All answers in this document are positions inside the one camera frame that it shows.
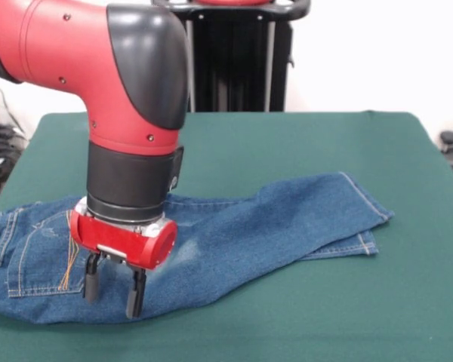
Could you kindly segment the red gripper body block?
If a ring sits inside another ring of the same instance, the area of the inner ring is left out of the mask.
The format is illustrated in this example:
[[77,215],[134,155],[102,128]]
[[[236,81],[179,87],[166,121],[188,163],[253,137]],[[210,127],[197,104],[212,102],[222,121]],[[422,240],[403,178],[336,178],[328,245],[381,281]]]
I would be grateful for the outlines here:
[[146,225],[121,225],[89,213],[82,198],[70,214],[70,234],[82,247],[105,253],[134,267],[153,270],[171,254],[177,223],[165,217]]

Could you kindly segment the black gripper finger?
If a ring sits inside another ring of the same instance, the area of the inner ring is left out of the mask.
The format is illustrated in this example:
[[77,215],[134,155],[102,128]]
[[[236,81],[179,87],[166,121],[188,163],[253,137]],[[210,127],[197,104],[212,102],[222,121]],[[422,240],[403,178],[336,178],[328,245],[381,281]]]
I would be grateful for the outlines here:
[[126,306],[126,317],[128,319],[138,318],[143,309],[143,298],[146,286],[146,271],[142,268],[132,268],[133,285],[128,294]]
[[90,253],[85,265],[83,298],[89,303],[93,303],[99,293],[98,267],[100,259],[101,253]]

